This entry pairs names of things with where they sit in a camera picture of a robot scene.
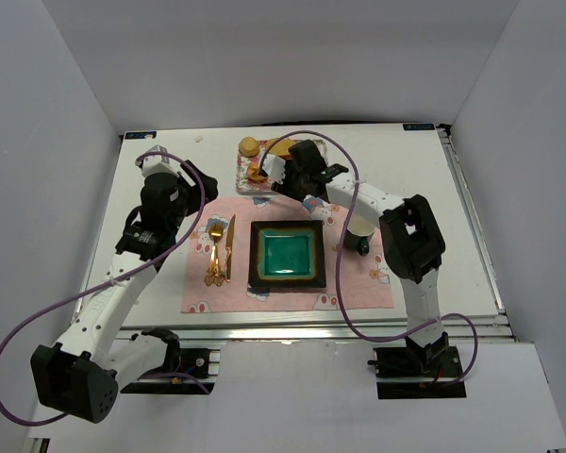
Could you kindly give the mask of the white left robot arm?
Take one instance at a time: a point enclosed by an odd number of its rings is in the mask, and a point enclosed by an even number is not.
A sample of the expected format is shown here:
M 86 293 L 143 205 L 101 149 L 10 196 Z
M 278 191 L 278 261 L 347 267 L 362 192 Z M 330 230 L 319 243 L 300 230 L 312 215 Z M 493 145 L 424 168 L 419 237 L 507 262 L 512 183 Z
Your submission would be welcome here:
M 176 170 L 167 158 L 145 157 L 140 204 L 129 212 L 105 277 L 71 326 L 52 346 L 40 345 L 30 365 L 39 401 L 45 407 L 99 423 L 121 389 L 152 374 L 180 366 L 179 338 L 162 327 L 135 334 L 113 351 L 121 326 L 144 289 L 155 279 L 176 243 L 182 222 L 218 196 L 215 178 L 190 161 Z

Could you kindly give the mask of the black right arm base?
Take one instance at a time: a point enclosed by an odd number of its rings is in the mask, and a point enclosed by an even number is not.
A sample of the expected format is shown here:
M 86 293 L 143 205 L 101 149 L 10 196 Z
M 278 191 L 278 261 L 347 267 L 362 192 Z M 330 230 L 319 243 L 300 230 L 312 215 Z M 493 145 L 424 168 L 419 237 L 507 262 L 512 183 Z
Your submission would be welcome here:
M 455 346 L 422 369 L 404 347 L 374 349 L 367 366 L 375 372 L 379 400 L 462 399 L 465 384 L 458 378 L 463 369 Z

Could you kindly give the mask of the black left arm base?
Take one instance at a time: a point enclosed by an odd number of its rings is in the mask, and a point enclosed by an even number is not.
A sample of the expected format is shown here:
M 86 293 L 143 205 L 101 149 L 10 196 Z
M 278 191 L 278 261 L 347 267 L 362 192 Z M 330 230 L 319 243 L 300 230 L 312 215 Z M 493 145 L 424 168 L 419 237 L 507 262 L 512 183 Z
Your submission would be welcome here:
M 183 347 L 177 334 L 171 330 L 154 327 L 134 333 L 130 341 L 156 341 L 163 346 L 159 364 L 147 368 L 128 383 L 120 386 L 121 394 L 200 394 L 213 391 L 219 350 L 205 347 Z

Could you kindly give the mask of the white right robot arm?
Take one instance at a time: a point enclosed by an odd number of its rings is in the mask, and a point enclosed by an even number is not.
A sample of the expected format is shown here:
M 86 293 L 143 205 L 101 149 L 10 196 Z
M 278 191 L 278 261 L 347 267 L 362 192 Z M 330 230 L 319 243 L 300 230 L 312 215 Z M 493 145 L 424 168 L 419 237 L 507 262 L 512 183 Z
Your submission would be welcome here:
M 354 162 L 327 164 L 312 140 L 294 144 L 288 159 L 265 151 L 259 172 L 273 182 L 274 192 L 302 201 L 307 196 L 347 210 L 379 230 L 383 258 L 401 283 L 407 313 L 402 334 L 406 353 L 424 373 L 448 347 L 441 321 L 438 276 L 446 249 L 428 201 L 421 195 L 402 198 L 365 183 Z

